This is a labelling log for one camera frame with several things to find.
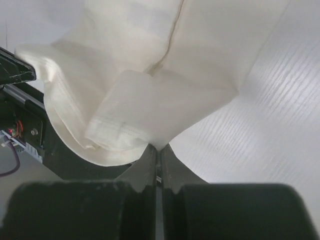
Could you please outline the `cream white t shirt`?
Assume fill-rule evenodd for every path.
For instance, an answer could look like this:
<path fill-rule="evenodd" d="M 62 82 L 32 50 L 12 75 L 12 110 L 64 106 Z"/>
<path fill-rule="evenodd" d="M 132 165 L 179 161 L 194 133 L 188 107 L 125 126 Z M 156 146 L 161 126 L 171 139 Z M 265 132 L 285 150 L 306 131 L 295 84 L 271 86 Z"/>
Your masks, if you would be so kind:
<path fill-rule="evenodd" d="M 44 82 L 57 135 L 99 166 L 138 160 L 228 104 L 287 0 L 87 0 L 51 44 L 15 55 Z"/>

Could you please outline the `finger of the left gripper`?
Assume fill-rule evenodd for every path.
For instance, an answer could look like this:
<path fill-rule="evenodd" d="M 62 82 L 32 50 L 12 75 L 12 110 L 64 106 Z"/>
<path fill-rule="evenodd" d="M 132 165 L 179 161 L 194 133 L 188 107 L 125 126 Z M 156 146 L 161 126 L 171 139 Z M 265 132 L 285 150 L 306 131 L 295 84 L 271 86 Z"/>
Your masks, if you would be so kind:
<path fill-rule="evenodd" d="M 0 48 L 0 83 L 20 84 L 36 80 L 35 69 L 16 58 L 4 48 Z"/>

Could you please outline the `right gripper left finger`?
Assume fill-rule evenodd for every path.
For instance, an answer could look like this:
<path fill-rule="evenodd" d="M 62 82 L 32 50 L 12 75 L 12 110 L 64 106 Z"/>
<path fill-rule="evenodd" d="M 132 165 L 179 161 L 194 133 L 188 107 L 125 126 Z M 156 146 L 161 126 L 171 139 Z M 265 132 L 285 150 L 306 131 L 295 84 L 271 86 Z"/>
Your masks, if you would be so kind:
<path fill-rule="evenodd" d="M 116 179 L 28 182 L 11 195 L 8 240 L 153 240 L 157 151 Z"/>

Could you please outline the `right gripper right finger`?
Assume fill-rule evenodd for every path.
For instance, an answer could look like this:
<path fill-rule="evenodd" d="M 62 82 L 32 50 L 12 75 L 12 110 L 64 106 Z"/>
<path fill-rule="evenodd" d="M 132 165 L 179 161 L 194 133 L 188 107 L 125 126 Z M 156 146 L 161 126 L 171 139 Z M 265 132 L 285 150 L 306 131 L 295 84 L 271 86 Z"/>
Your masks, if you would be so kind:
<path fill-rule="evenodd" d="M 302 198 L 279 183 L 208 183 L 166 146 L 161 165 L 167 240 L 313 240 Z"/>

